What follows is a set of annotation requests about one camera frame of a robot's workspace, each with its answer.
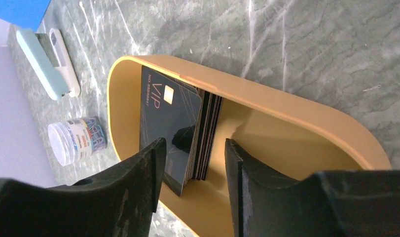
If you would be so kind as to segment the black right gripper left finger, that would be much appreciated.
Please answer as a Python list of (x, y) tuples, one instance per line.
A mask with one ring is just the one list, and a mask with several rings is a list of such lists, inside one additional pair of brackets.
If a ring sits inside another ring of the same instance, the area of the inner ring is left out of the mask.
[(159, 138), (70, 186), (0, 178), (0, 237), (146, 237), (166, 162)]

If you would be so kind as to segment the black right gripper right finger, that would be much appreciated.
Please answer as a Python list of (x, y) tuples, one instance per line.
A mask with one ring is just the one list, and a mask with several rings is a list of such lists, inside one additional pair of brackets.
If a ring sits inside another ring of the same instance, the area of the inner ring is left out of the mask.
[(227, 139), (236, 237), (400, 237), (400, 170), (318, 171), (302, 181)]

